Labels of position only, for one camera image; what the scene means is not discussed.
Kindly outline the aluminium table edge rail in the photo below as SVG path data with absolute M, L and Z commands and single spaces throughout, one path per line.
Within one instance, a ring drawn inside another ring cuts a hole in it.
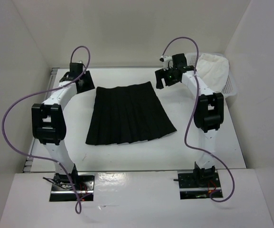
M 38 142 L 40 144 L 46 144 L 51 142 L 53 144 L 59 142 L 57 139 L 57 130 L 52 126 L 54 122 L 44 120 L 49 117 L 49 114 L 53 114 L 53 116 L 60 115 L 61 105 L 59 104 L 44 104 L 43 102 L 40 104 L 33 104 L 31 107 L 31 120 L 32 120 L 32 133 L 33 133 L 33 141 L 30 146 L 28 156 L 25 161 L 25 165 L 23 168 L 24 173 L 30 173 L 33 159 L 34 158 L 42 158 L 50 161 L 51 159 L 41 157 L 39 155 L 33 154 L 33 147 Z

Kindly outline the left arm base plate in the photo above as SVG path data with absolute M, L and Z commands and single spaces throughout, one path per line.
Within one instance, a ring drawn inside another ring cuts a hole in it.
M 72 185 L 66 175 L 55 175 L 53 179 L 47 179 L 47 181 L 52 184 L 49 197 L 50 202 L 77 201 Z M 94 175 L 78 174 L 73 179 L 73 183 L 82 202 L 94 200 Z

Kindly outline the white skirt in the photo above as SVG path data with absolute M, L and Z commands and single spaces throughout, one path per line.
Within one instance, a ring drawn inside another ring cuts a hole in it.
M 204 83 L 215 92 L 222 92 L 229 75 L 229 61 L 209 53 L 200 55 L 196 70 Z

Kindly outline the black skirt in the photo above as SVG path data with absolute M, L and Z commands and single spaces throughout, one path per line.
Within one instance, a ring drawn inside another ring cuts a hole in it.
M 176 132 L 151 82 L 98 87 L 85 143 L 110 145 L 159 139 Z

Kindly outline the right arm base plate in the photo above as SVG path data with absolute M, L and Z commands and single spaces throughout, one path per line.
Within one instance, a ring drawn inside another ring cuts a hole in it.
M 223 198 L 219 175 L 214 173 L 213 177 L 198 181 L 192 171 L 179 171 L 174 179 L 179 184 L 180 199 L 209 199 Z

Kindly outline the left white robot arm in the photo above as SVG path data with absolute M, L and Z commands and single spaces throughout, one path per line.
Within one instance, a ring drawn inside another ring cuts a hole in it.
M 76 165 L 70 159 L 66 145 L 66 123 L 63 110 L 72 97 L 95 89 L 90 71 L 82 62 L 69 64 L 69 71 L 59 81 L 59 90 L 53 91 L 49 98 L 31 108 L 32 133 L 34 138 L 48 150 L 56 160 L 53 183 L 62 184 L 69 190 L 78 187 L 81 178 Z

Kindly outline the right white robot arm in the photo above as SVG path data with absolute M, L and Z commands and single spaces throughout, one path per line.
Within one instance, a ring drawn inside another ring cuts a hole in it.
M 199 129 L 199 145 L 191 149 L 202 151 L 201 157 L 195 162 L 192 177 L 179 179 L 193 183 L 197 187 L 205 187 L 211 183 L 215 175 L 216 136 L 224 121 L 224 97 L 210 89 L 200 78 L 194 66 L 189 66 L 185 55 L 161 56 L 163 68 L 155 71 L 156 88 L 184 84 L 195 98 L 192 119 Z

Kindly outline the white plastic basket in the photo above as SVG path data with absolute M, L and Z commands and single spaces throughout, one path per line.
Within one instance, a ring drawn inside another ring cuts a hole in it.
M 193 65 L 193 66 L 195 65 L 196 58 L 197 58 L 196 52 L 186 53 L 185 57 L 187 59 L 188 65 Z M 233 78 L 231 70 L 229 70 L 227 82 L 226 82 L 223 90 L 221 91 L 221 93 L 223 94 L 224 98 L 227 98 L 229 96 L 235 96 L 237 94 L 237 87 L 236 87 L 235 80 Z

